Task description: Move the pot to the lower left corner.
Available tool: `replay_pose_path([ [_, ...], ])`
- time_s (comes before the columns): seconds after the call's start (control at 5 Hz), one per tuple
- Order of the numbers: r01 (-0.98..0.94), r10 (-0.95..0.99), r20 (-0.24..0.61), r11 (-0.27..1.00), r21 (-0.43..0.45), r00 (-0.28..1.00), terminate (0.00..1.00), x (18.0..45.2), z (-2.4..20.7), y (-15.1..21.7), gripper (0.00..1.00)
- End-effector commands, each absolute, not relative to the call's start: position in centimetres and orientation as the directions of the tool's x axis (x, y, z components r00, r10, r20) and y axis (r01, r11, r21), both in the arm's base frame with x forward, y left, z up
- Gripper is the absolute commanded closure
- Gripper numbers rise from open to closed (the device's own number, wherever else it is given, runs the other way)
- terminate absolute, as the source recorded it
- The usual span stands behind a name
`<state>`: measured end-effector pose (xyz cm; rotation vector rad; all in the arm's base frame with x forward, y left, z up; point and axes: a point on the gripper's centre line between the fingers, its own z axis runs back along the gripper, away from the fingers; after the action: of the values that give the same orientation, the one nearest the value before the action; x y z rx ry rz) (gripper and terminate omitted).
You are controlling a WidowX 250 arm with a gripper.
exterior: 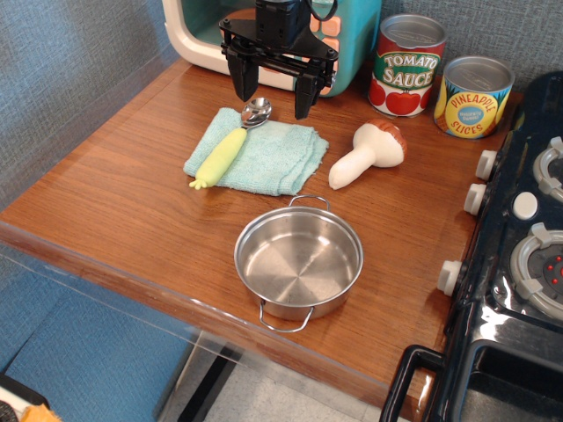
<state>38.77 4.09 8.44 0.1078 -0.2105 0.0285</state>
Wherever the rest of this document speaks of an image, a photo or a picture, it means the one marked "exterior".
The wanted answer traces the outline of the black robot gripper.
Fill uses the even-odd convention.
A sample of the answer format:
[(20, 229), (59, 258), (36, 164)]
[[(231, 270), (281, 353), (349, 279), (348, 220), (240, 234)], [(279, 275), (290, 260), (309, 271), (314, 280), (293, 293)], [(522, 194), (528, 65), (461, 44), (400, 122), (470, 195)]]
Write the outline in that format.
[(221, 44), (237, 96), (249, 100), (261, 69), (294, 79), (295, 118), (308, 117), (323, 89), (334, 84), (338, 51), (311, 31), (311, 1), (256, 1), (254, 17), (224, 18)]

